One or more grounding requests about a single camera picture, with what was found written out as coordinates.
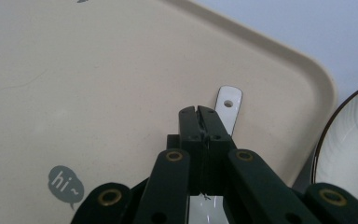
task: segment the tray surface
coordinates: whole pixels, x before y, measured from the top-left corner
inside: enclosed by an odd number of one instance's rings
[[[336,105],[312,60],[191,2],[0,2],[0,223],[69,223],[83,197],[60,192],[133,187],[224,85],[236,145],[291,185]]]

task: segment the speech bubble logo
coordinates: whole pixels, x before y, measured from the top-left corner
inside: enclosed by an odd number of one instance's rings
[[[84,196],[84,187],[75,172],[66,166],[56,166],[48,174],[48,188],[57,199],[69,203],[79,203]]]

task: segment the screw hole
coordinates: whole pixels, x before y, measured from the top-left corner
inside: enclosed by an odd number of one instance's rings
[[[247,151],[239,151],[237,152],[237,158],[242,161],[252,161],[254,157]]]
[[[166,158],[168,161],[179,161],[183,158],[183,155],[178,151],[171,151],[167,153]]]
[[[155,224],[163,224],[167,222],[167,216],[163,213],[155,213],[152,216],[152,222]]]
[[[287,213],[286,220],[288,220],[292,224],[301,224],[301,218],[294,213]]]
[[[331,203],[336,206],[345,206],[347,204],[347,199],[340,193],[331,190],[331,189],[321,189],[319,190],[321,197],[328,203]]]
[[[226,101],[224,102],[224,104],[225,104],[225,107],[228,107],[228,108],[234,106],[234,104],[233,104],[232,101],[230,101],[230,100],[226,100]]]
[[[98,196],[98,203],[102,206],[110,206],[118,203],[121,199],[121,191],[118,189],[107,189]]]

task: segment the hole in metal tab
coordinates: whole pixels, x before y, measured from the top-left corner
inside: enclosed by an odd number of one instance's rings
[[[296,215],[294,213],[287,213],[286,220],[288,220],[292,224],[301,224],[302,223],[301,217],[299,217],[298,215]]]
[[[163,224],[167,222],[167,216],[163,213],[155,213],[152,216],[152,222],[155,224]]]
[[[230,101],[230,100],[226,100],[226,101],[224,102],[224,104],[225,104],[225,106],[228,107],[228,108],[234,106],[234,104],[233,104],[232,101]]]
[[[319,195],[328,203],[331,203],[336,206],[345,206],[347,205],[347,199],[342,196],[342,194],[332,190],[332,189],[321,189],[319,190]]]
[[[118,203],[121,199],[121,191],[118,189],[107,189],[98,196],[98,203],[102,206],[110,206]]]
[[[183,158],[183,155],[178,151],[172,151],[167,153],[166,158],[168,161],[179,161]]]

